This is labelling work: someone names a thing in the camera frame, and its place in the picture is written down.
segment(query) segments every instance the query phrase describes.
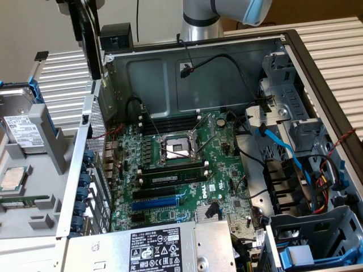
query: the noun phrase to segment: blue plastic tab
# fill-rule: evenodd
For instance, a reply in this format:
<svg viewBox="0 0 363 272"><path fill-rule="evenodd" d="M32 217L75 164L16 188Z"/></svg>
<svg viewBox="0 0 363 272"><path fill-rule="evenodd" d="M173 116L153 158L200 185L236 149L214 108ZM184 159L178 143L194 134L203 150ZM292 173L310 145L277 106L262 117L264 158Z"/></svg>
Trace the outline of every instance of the blue plastic tab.
<svg viewBox="0 0 363 272"><path fill-rule="evenodd" d="M341 160L339 165L339 180L341 183L339 186L340 191L346 189L349 186L349 181L345 179L344 172L345 172L345 161Z"/></svg>
<svg viewBox="0 0 363 272"><path fill-rule="evenodd" d="M43 99L43 97L42 97L42 95L40 93L39 84L34 79L33 76L30 77L28 84L29 84L29 86L30 86L30 88L31 88L31 90L33 92L33 95L34 95L37 103L44 104L45 102L44 102L44 99ZM49 114L48 114L48 121L50 123L50 126L52 127L52 130L53 130L54 134L57 135L56 127L54 126L54 123L53 123L53 121L52 121Z"/></svg>
<svg viewBox="0 0 363 272"><path fill-rule="evenodd" d="M83 161L85 163L92 163L93 160L95 159L95 154L92 150L86 149L85 152L83 153Z"/></svg>
<svg viewBox="0 0 363 272"><path fill-rule="evenodd" d="M38 103L44 103L44 99L40 93L40 90L39 90L39 84L38 84L38 81L36 81L34 79L33 76L31 76L29 78L29 82L28 82L29 86L31 87L32 91L33 91L33 94L34 94L34 97L35 99L38 101Z"/></svg>
<svg viewBox="0 0 363 272"><path fill-rule="evenodd" d="M78 201L85 201L88 197L88 189L85 187L78 187L75 194L75 199Z"/></svg>
<svg viewBox="0 0 363 272"><path fill-rule="evenodd" d="M88 174L79 175L78 186L87 187L91 183L91 177Z"/></svg>
<svg viewBox="0 0 363 272"><path fill-rule="evenodd" d="M280 253L282 268L286 272L328 269L339 266L361 264L363 259L362 241L357 248L351 248L342 256L314 260L308 245L289 246Z"/></svg>
<svg viewBox="0 0 363 272"><path fill-rule="evenodd" d="M87 165L85 163L82 163L81 165L81 173L87 173Z"/></svg>
<svg viewBox="0 0 363 272"><path fill-rule="evenodd" d="M81 216L72 216L72 220L70 222L71 232L80 232L83 228L83 217Z"/></svg>
<svg viewBox="0 0 363 272"><path fill-rule="evenodd" d="M73 213L77 216L82 216L86 212L86 204L82 201L75 201L73 207Z"/></svg>

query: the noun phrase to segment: red wire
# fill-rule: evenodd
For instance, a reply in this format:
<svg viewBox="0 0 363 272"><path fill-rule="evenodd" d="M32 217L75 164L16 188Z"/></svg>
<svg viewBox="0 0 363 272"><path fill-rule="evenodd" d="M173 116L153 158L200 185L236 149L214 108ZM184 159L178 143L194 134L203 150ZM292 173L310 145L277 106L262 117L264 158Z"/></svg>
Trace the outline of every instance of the red wire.
<svg viewBox="0 0 363 272"><path fill-rule="evenodd" d="M112 131L112 143L111 143L111 152L112 152L112 157L114 160L116 160L116 158L113 156L113 142L115 141L115 135L117 134L117 132L119 132L122 129L123 125L121 124L116 130ZM116 168L118 170L121 169L121 166L118 166L116 162L113 162L113 164L116 166Z"/></svg>
<svg viewBox="0 0 363 272"><path fill-rule="evenodd" d="M346 137L348 137L348 136L350 136L351 134L353 134L356 130L357 130L357 129L356 129L356 128L354 128L354 129L352 129L352 130L348 131L347 133L345 133L344 135L342 135L342 136L339 138L339 140L338 140L338 141L336 141L336 142L334 143L333 148L332 148L332 149L331 149L331 151L329 152L328 156L330 157L330 156L331 156L331 154L333 153L333 150L335 149L335 147L336 147L339 143L341 143L341 142L342 142L342 141L343 141ZM320 166L320 171L322 171L322 169L323 169L324 165L326 165L326 163L327 163L327 160L325 160L325 161L322 163L322 165Z"/></svg>
<svg viewBox="0 0 363 272"><path fill-rule="evenodd" d="M114 133L117 133L121 128L122 128L122 124L116 129L116 130L113 130L113 131L108 131L100 136L96 136L96 137L92 137L92 140L96 140L96 139L99 139L101 137L104 137L104 136L107 136L107 135L110 135L110 134L114 134Z"/></svg>

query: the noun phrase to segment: power supply label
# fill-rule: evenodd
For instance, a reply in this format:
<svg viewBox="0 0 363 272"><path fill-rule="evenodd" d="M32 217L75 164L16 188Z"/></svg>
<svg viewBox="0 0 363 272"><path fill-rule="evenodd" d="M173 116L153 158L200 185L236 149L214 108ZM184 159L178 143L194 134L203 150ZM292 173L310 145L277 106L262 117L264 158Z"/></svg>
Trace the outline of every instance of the power supply label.
<svg viewBox="0 0 363 272"><path fill-rule="evenodd" d="M131 234L130 272L182 272L180 228Z"/></svg>

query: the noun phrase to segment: hard drive label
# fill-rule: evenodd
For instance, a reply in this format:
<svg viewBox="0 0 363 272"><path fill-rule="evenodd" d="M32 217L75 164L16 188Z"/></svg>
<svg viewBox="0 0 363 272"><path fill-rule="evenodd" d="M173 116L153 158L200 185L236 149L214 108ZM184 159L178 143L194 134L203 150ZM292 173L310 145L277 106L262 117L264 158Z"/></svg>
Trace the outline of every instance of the hard drive label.
<svg viewBox="0 0 363 272"><path fill-rule="evenodd" d="M16 142L22 148L44 146L36 125L29 120L28 116L5 116L4 119Z"/></svg>

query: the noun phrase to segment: green circuit board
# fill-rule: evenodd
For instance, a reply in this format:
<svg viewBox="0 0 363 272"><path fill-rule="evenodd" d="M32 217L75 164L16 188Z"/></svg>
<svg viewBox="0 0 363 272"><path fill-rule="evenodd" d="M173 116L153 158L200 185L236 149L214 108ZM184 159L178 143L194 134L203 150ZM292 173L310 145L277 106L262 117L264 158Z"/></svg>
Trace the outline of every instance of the green circuit board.
<svg viewBox="0 0 363 272"><path fill-rule="evenodd" d="M204 143L207 142L207 144L203 146L194 159L179 158L178 160L167 160L164 164L161 164L158 135L142 136L136 125L130 125L122 130L117 139L121 149L119 162L127 160L128 169L123 171L122 177L114 170L111 231L129 230L150 224L196 220L198 207L218 202L222 210L222 220L229 221L229 225L233 228L235 234L243 232L243 237L253 237L254 228L246 226L246 217L252 216L250 202L236 197L231 189L231 182L236 187L244 175L241 158L239 154L237 156L234 154L233 122L227 122L226 114L219 111L201 112L200 116L203 120L196 129L196 142L199 148ZM220 122L221 120L226 121L225 126L218 126L217 120ZM176 138L183 137L183 132L177 134ZM145 145L148 145L150 150L147 159L145 158ZM222 147L223 145L230 147L227 152ZM158 169L174 164L204 163L205 161L209 163L207 175L205 169L187 169L180 172L180 177L185 179L188 175L192 175L197 178L198 182L174 186L177 194L185 193L178 206L142 211L132 210L133 192L141 190L137 182L137 171L140 162L144 169ZM144 185L151 182L145 177L143 179L145 180ZM242 182L238 188L238 194L249 196L248 189L244 187ZM141 213L145 216L145 220L132 222L132 215Z"/></svg>

